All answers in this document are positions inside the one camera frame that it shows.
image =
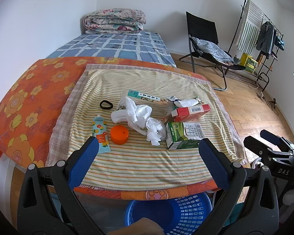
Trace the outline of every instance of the person's skin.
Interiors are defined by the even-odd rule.
[[[164,233],[157,223],[143,217],[130,226],[108,232],[108,235],[164,235]]]

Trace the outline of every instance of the clothes rack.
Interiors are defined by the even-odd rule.
[[[232,39],[231,45],[230,45],[230,47],[229,47],[228,53],[230,52],[230,50],[231,50],[231,48],[232,48],[232,45],[233,45],[233,42],[234,42],[234,40],[235,40],[235,37],[236,37],[237,31],[238,31],[238,29],[239,29],[240,22],[241,22],[241,20],[242,20],[242,16],[243,16],[243,12],[244,12],[244,8],[245,8],[245,5],[246,5],[246,2],[247,2],[247,0],[244,0],[244,5],[243,5],[243,6],[241,5],[241,7],[242,7],[242,13],[241,13],[241,16],[240,16],[240,20],[239,20],[239,22],[238,22],[238,24],[237,24],[237,28],[236,28],[235,34],[234,34],[234,36],[233,36],[233,39]],[[273,24],[273,22],[268,18],[268,16],[267,16],[265,13],[264,13],[264,16],[267,18],[267,21],[269,21],[269,22],[273,25],[273,27],[275,28],[275,30],[280,34],[281,39],[283,39],[283,34],[279,31],[279,29]],[[276,52],[275,52],[275,55],[277,55],[277,53],[278,53],[278,51],[279,51],[279,48],[276,47],[276,49],[277,49],[277,50],[276,50]],[[243,80],[243,79],[238,78],[238,77],[236,77],[236,76],[234,76],[234,75],[230,75],[230,74],[228,74],[228,71],[229,71],[228,69],[226,69],[226,71],[225,71],[224,74],[225,74],[225,75],[228,75],[228,76],[230,76],[230,77],[236,78],[236,79],[238,79],[238,80],[244,81],[244,82],[246,82],[246,83],[252,84],[252,85],[254,85],[254,86],[257,86],[257,87],[261,88],[261,89],[262,89],[262,92],[263,92],[263,91],[266,89],[267,85],[269,84],[270,78],[269,78],[269,76],[268,76],[268,73],[269,73],[269,71],[271,71],[271,68],[272,68],[272,65],[273,65],[273,63],[274,63],[274,61],[275,61],[275,58],[273,58],[273,60],[272,60],[272,62],[271,62],[271,65],[270,65],[269,67],[266,65],[266,61],[267,61],[267,60],[268,60],[268,59],[267,59],[267,57],[266,57],[265,60],[264,60],[264,62],[261,62],[261,68],[260,68],[260,70],[259,70],[258,72],[250,73],[250,72],[244,71],[245,73],[248,73],[249,75],[255,77],[255,78],[256,78],[255,81],[252,80],[252,79],[250,79],[250,78],[247,77],[247,76],[244,76],[244,75],[242,75],[242,74],[235,73],[235,72],[233,72],[233,71],[230,71],[230,72],[233,73],[233,74],[236,74],[236,75],[238,75],[238,76],[240,76],[240,77],[246,78],[246,79],[248,79],[249,81]],[[263,71],[263,68],[264,68],[264,67],[268,69],[267,72]],[[266,83],[264,87],[262,87],[262,86],[260,86],[260,85],[258,84],[258,81],[259,81],[259,80],[260,80],[260,81],[263,81],[263,82]]]

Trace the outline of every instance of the orange label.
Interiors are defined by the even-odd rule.
[[[104,135],[104,134],[97,134],[96,135],[96,138],[97,138],[97,140],[98,140],[99,143],[106,142],[106,135]]]

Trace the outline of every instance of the gray jacket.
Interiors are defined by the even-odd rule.
[[[272,51],[274,26],[270,22],[262,24],[256,49],[270,54]]]

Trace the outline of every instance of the blue bed sheet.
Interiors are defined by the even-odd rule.
[[[139,34],[82,34],[47,58],[71,56],[118,57],[176,67],[160,35],[147,31]]]

